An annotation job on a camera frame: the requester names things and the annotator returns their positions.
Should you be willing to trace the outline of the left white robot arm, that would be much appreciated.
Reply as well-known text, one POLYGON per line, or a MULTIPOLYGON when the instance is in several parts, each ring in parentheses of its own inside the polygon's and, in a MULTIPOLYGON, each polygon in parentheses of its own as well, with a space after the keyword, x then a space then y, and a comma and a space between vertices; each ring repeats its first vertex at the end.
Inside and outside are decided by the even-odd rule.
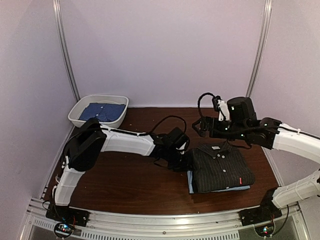
POLYGON ((91 170, 100 153, 137 154, 155 160, 165 160, 175 172, 185 171, 184 153, 190 144, 185 129, 175 127, 169 133, 132 132, 87 120, 65 144, 62 151, 62 172, 56 177, 52 190, 52 213, 61 222, 72 218, 69 207, 72 194, 81 177, 91 170))

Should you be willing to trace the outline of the dark pinstriped long sleeve shirt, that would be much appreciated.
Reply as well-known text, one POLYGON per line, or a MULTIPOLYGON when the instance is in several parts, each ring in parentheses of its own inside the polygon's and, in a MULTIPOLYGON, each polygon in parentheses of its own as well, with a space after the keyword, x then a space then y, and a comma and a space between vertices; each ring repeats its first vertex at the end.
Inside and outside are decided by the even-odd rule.
POLYGON ((192 186, 196 194, 226 188, 251 186, 255 175, 240 150, 227 142, 205 143, 193 153, 192 186))

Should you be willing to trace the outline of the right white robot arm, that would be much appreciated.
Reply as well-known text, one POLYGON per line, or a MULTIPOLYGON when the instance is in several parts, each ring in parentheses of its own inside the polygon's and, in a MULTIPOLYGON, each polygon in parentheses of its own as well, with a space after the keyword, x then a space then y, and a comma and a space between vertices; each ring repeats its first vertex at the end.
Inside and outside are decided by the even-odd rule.
MULTIPOLYGON (((250 97, 234 97, 224 101, 220 96, 208 93, 218 117, 204 116, 199 107, 200 118, 192 128, 201 137, 242 140, 248 146, 259 145, 269 150, 285 151, 316 163, 320 162, 320 138, 293 128, 280 120, 264 117, 258 119, 250 97)), ((276 208, 320 194, 320 171, 289 185, 269 190, 265 203, 256 210, 259 220, 268 220, 276 208)))

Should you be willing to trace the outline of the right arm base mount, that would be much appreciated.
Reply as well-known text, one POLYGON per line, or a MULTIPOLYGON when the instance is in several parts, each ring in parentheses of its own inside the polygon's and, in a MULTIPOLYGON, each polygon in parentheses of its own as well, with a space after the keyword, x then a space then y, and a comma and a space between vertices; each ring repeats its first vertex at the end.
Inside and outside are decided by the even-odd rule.
POLYGON ((275 232, 274 220, 282 216, 282 211, 270 199, 263 199, 259 206, 241 210, 239 216, 243 227, 254 225, 259 237, 268 238, 275 232))

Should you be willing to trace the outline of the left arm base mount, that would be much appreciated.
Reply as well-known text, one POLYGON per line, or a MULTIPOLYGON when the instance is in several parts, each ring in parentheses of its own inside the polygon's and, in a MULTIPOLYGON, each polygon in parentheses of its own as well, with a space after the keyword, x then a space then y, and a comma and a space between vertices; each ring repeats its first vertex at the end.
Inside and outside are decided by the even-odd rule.
POLYGON ((57 206, 53 200, 49 201, 45 217, 56 221, 53 233, 58 239, 66 239, 75 231, 76 227, 86 227, 90 213, 87 210, 69 206, 57 206))

